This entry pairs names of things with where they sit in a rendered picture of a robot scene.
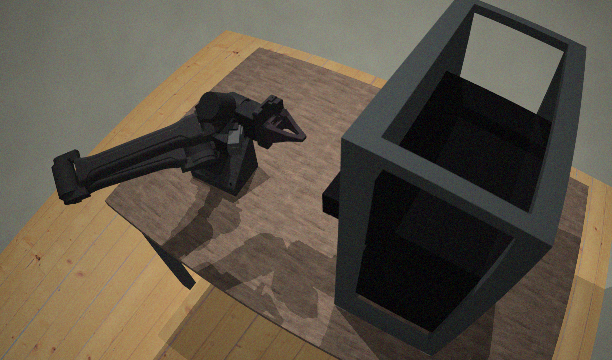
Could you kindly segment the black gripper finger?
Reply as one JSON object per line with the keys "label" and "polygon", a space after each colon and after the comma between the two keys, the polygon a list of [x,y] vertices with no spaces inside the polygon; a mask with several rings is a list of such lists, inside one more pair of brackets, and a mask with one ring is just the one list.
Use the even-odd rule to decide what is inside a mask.
{"label": "black gripper finger", "polygon": [[[295,133],[296,135],[298,135],[297,132],[295,132],[295,130],[288,124],[287,121],[284,122],[284,124],[282,126],[280,126],[281,130],[284,129],[288,129],[291,132]],[[306,139],[304,139],[304,141],[298,141],[298,140],[292,140],[292,139],[286,139],[286,138],[282,138],[282,137],[275,137],[275,136],[266,136],[266,142],[269,144],[274,144],[274,143],[279,143],[279,142],[304,142]]]}
{"label": "black gripper finger", "polygon": [[[280,126],[284,124],[284,122],[288,122],[288,124],[298,133],[295,135],[293,133],[289,133],[283,130],[280,130]],[[277,129],[278,128],[278,129]],[[278,138],[290,139],[293,141],[304,141],[306,139],[306,134],[300,129],[297,123],[293,120],[290,113],[287,109],[282,109],[277,113],[275,117],[272,118],[271,121],[268,122],[266,126],[264,126],[264,134],[267,136],[273,136]]]}

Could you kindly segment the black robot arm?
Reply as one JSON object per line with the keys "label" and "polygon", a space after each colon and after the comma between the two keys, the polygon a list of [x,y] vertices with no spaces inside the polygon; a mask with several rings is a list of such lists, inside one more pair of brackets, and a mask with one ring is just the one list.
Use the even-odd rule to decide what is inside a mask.
{"label": "black robot arm", "polygon": [[77,204],[100,189],[166,169],[221,175],[228,157],[241,156],[244,136],[257,141],[252,113],[258,107],[245,101],[235,92],[206,92],[194,114],[171,126],[89,157],[73,150],[54,158],[59,199]]}

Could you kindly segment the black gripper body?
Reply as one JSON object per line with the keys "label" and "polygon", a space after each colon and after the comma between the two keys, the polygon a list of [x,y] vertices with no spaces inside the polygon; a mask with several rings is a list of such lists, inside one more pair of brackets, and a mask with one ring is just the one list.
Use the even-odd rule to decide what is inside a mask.
{"label": "black gripper body", "polygon": [[268,124],[269,121],[272,120],[273,117],[275,117],[277,115],[278,112],[280,112],[283,108],[283,100],[280,98],[277,98],[274,95],[270,95],[268,96],[267,100],[265,100],[262,104],[250,100],[249,101],[245,101],[251,105],[254,105],[256,107],[258,107],[253,113],[253,121],[254,121],[254,125],[255,125],[255,132],[256,132],[256,140],[258,143],[258,146],[265,148],[266,150],[268,150],[271,146],[271,144],[268,144],[266,142],[266,134],[264,134],[264,126],[266,126]]}

